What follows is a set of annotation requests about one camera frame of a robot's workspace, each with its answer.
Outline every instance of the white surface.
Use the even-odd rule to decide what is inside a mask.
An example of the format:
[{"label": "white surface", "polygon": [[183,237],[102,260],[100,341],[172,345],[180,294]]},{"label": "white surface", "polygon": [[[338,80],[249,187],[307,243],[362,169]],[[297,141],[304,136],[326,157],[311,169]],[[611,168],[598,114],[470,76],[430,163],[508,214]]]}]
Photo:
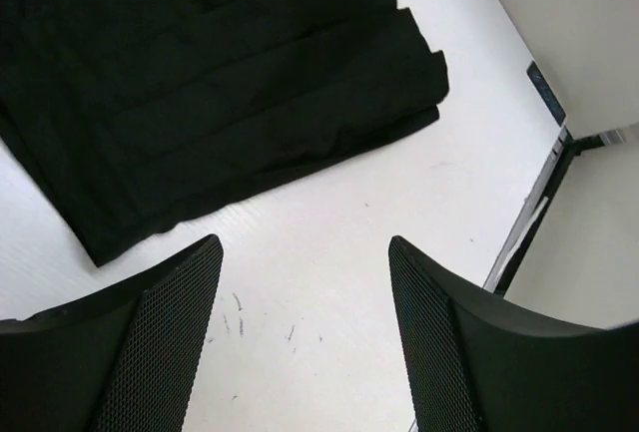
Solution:
[{"label": "white surface", "polygon": [[639,320],[639,145],[576,158],[506,298],[594,327]]},{"label": "white surface", "polygon": [[579,138],[639,122],[639,0],[501,0]]},{"label": "white surface", "polygon": [[559,128],[497,0],[400,3],[446,54],[451,92],[439,122],[183,223],[100,270],[2,151],[0,316],[88,294],[214,232],[226,251],[215,340],[205,344],[185,431],[405,432],[413,411],[387,269],[391,236],[482,285]]}]

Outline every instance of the white table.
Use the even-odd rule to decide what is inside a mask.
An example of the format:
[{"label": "white table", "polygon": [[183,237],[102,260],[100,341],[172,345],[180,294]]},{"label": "white table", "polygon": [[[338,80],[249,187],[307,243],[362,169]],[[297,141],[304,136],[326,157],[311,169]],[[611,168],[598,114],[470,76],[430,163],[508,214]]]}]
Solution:
[{"label": "white table", "polygon": [[390,238],[482,285],[559,128],[497,0],[400,3],[446,54],[439,122],[180,224],[101,269],[1,148],[0,318],[91,293],[214,232],[226,255],[184,430],[406,432]]}]

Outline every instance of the black cloth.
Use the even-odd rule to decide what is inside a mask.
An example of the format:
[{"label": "black cloth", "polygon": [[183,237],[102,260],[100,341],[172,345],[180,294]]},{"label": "black cloth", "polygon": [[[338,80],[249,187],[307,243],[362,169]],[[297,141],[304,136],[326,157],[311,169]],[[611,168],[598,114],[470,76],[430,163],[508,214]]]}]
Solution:
[{"label": "black cloth", "polygon": [[413,133],[448,91],[395,0],[38,1],[3,0],[0,135],[98,265]]}]

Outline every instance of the black plastic piece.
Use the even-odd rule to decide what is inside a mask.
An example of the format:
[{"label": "black plastic piece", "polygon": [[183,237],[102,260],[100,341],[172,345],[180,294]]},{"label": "black plastic piece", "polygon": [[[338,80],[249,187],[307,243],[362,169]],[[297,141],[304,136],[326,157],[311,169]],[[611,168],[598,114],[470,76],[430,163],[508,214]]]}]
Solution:
[{"label": "black plastic piece", "polygon": [[182,430],[222,258],[210,235],[94,294],[0,321],[0,431]]},{"label": "black plastic piece", "polygon": [[552,92],[552,89],[550,89],[550,86],[539,70],[537,63],[534,61],[530,63],[526,73],[534,87],[537,89],[537,93],[539,93],[539,96],[541,96],[541,99],[546,104],[546,107],[550,111],[552,117],[559,126],[562,126],[566,121],[566,112],[562,108],[561,104],[559,104],[559,100]]},{"label": "black plastic piece", "polygon": [[572,160],[580,156],[584,151],[590,151],[590,150],[603,148],[603,147],[605,147],[605,145],[599,136],[591,136],[587,138],[581,138],[579,140],[573,140],[572,137],[568,135],[566,140],[564,140],[563,152],[561,153],[561,156],[559,157],[559,160],[557,161],[557,165],[555,166],[555,169],[550,175],[550,178],[548,179],[548,183],[546,184],[546,187],[544,188],[543,193],[541,194],[542,198],[548,198],[548,204],[539,215],[539,218],[537,219],[535,224],[532,225],[532,227],[526,234],[526,237],[521,242],[521,246],[515,252],[510,262],[506,266],[504,272],[502,273],[501,277],[499,278],[499,281],[497,282],[497,286],[495,287],[496,294],[505,295],[506,291],[508,290],[508,287],[510,287],[510,284],[512,283],[512,280],[514,279],[514,276],[517,273],[519,266],[523,262],[523,259],[526,256],[528,249],[532,245],[532,242],[534,241],[535,236],[537,232],[539,231],[539,228],[541,227],[541,222],[543,221],[546,214],[550,210],[550,205],[552,204],[552,201],[557,195],[557,192],[559,191],[559,187],[561,186],[561,183],[563,182],[563,179],[565,178],[566,173],[568,173],[568,168],[570,168],[570,165],[572,164]]},{"label": "black plastic piece", "polygon": [[401,237],[389,259],[420,431],[639,430],[639,323],[598,330],[537,314]]}]

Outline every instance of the black mesh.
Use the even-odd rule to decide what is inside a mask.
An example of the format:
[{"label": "black mesh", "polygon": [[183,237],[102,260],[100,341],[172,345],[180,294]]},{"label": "black mesh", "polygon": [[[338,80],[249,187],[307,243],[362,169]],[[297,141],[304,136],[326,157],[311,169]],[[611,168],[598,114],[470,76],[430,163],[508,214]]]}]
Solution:
[{"label": "black mesh", "polygon": [[221,262],[214,237],[144,294],[92,431],[182,430]]},{"label": "black mesh", "polygon": [[397,240],[390,277],[419,431],[480,432],[464,352],[450,298],[419,269]]}]

